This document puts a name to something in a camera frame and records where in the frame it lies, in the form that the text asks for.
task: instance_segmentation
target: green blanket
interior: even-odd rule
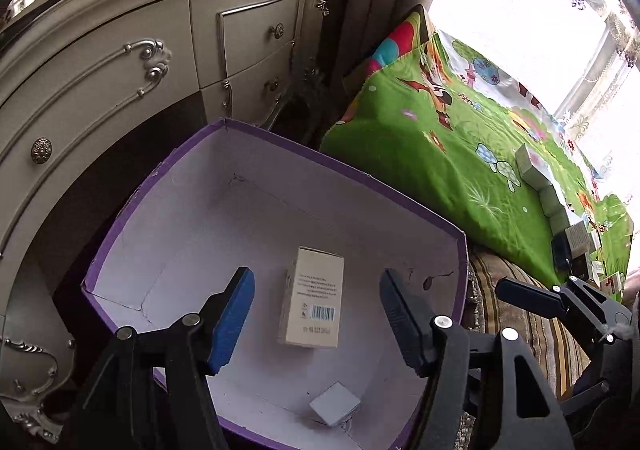
[[[526,143],[551,167],[568,207],[600,234],[592,257],[607,275],[626,272],[632,222],[625,206],[614,195],[596,199],[598,174],[522,84],[434,29],[422,7],[380,44],[367,69],[323,153],[402,191],[551,286],[566,276],[554,269],[538,193],[520,180],[514,153]]]

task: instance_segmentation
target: white dresser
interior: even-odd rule
[[[62,0],[2,51],[0,332],[26,250],[82,172],[199,91],[209,121],[273,121],[315,67],[327,1]]]

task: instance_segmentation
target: silver drawer pull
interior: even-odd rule
[[[231,88],[231,82],[229,80],[225,80],[222,83],[222,87],[226,89],[226,100],[223,101],[222,106],[226,109],[226,114],[231,116],[231,106],[234,101],[234,91]]]
[[[278,88],[278,85],[280,85],[280,80],[278,79],[278,77],[264,83],[264,86],[268,88],[269,91],[275,91]]]
[[[284,35],[284,25],[282,23],[278,23],[275,28],[270,26],[269,33],[273,34],[275,39],[280,39]]]
[[[53,146],[47,138],[38,138],[31,146],[31,159],[33,163],[42,165],[47,163],[53,152]]]

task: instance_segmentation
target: metal rivet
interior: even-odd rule
[[[129,340],[133,336],[133,329],[130,327],[121,327],[116,332],[118,340]]]
[[[436,326],[442,329],[449,329],[453,325],[452,319],[444,315],[436,316],[433,322],[436,324]]]
[[[200,316],[197,313],[189,313],[182,317],[182,323],[186,326],[198,325],[200,322]]]
[[[513,342],[518,339],[518,332],[512,327],[505,327],[502,330],[502,336]]]
[[[53,152],[53,146],[47,138],[38,138],[31,146],[31,161],[37,165],[47,163]]]

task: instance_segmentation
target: small package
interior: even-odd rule
[[[551,185],[545,186],[545,188],[540,191],[540,204],[542,205],[542,211],[545,216],[549,218],[563,210],[570,211],[564,200],[562,189],[556,180],[553,180]]]
[[[522,180],[538,192],[554,180],[548,163],[526,143],[516,151],[516,164]]]
[[[601,249],[602,243],[600,242],[600,234],[596,229],[591,230],[591,239],[593,239],[593,246],[595,246],[595,250]]]
[[[347,421],[359,406],[360,400],[347,390],[340,382],[335,382],[309,406],[327,423],[337,426]]]
[[[562,208],[557,214],[554,214],[549,219],[549,226],[551,226],[551,233],[553,235],[558,235],[561,232],[564,232],[568,227],[584,224],[582,218],[575,212],[571,212],[568,208]]]
[[[278,342],[338,347],[344,259],[300,247],[287,271]]]
[[[591,261],[591,266],[593,266],[593,273],[604,275],[604,265],[600,261]]]
[[[617,271],[613,275],[600,279],[600,290],[609,297],[613,297],[616,293],[620,293],[622,291],[620,272]]]

